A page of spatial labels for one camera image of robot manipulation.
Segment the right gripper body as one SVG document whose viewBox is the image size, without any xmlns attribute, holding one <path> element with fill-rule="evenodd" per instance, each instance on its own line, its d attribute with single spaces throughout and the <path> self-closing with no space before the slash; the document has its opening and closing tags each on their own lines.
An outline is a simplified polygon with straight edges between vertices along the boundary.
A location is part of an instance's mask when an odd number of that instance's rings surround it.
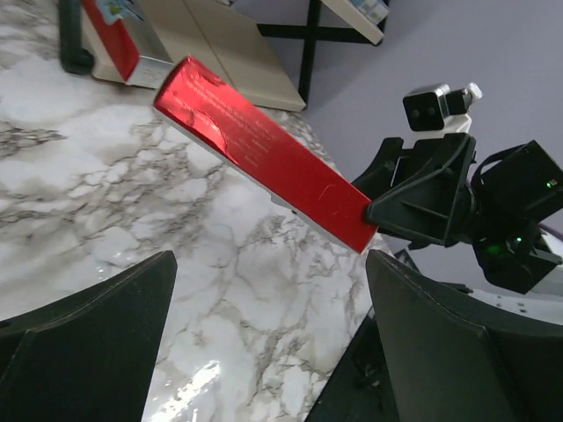
<svg viewBox="0 0 563 422">
<path fill-rule="evenodd" d="M 469 170 L 476 163 L 476 140 L 467 133 L 447 134 L 443 140 L 452 148 L 453 155 L 442 176 L 455 188 L 444 245 L 469 244 L 479 215 L 479 200 L 468 179 Z"/>
</svg>

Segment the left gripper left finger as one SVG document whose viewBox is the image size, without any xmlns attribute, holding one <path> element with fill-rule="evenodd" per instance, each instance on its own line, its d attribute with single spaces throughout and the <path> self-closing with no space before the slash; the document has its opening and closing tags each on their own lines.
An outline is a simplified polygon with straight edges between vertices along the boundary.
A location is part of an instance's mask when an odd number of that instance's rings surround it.
<svg viewBox="0 0 563 422">
<path fill-rule="evenodd" d="M 172 251 L 1 322 L 3 421 L 139 421 L 177 274 Z"/>
</svg>

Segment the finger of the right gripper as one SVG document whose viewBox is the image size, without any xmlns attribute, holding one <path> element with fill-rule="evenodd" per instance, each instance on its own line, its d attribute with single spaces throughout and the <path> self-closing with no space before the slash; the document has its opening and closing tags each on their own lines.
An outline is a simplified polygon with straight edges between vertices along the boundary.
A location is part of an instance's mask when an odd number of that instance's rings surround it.
<svg viewBox="0 0 563 422">
<path fill-rule="evenodd" d="M 410 149 L 402 147 L 391 189 L 368 204 L 365 222 L 415 244 L 445 246 L 455 188 L 442 176 L 453 155 L 443 137 L 418 140 Z"/>
<path fill-rule="evenodd" d="M 370 200 L 376 200 L 388 192 L 402 154 L 403 144 L 402 138 L 385 138 L 368 168 L 352 182 L 352 185 Z"/>
</svg>

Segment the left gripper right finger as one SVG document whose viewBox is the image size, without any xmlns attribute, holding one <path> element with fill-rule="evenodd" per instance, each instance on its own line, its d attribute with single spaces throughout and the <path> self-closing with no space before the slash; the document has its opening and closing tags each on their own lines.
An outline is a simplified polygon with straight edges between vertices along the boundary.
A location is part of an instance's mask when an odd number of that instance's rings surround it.
<svg viewBox="0 0 563 422">
<path fill-rule="evenodd" d="M 561 420 L 559 303 L 442 284 L 382 251 L 366 272 L 400 420 Z"/>
</svg>

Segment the red white toothpaste box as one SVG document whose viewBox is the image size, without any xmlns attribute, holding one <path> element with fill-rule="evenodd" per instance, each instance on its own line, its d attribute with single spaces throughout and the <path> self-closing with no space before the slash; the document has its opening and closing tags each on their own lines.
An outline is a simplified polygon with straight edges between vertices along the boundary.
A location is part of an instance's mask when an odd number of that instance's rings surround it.
<svg viewBox="0 0 563 422">
<path fill-rule="evenodd" d="M 153 106 L 334 242 L 361 253 L 376 234 L 367 196 L 196 58 L 172 69 Z"/>
</svg>

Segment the silver red toothpaste box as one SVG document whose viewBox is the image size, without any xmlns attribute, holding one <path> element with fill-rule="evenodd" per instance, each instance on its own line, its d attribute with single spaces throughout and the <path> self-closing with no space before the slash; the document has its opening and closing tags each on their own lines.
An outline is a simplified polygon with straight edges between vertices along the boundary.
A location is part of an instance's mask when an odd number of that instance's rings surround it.
<svg viewBox="0 0 563 422">
<path fill-rule="evenodd" d="M 127 85 L 157 89 L 173 61 L 139 1 L 83 1 L 82 6 Z"/>
</svg>

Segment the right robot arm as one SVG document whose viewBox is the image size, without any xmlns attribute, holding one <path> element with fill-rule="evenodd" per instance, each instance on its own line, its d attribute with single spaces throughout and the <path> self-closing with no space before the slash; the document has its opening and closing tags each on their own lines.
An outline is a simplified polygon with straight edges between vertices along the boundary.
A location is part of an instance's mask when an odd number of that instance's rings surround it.
<svg viewBox="0 0 563 422">
<path fill-rule="evenodd" d="M 451 286 L 522 317 L 561 324 L 562 242 L 544 220 L 562 207 L 562 171 L 537 142 L 475 161 L 467 133 L 383 141 L 354 186 L 363 218 L 414 249 L 471 246 L 488 288 Z"/>
</svg>

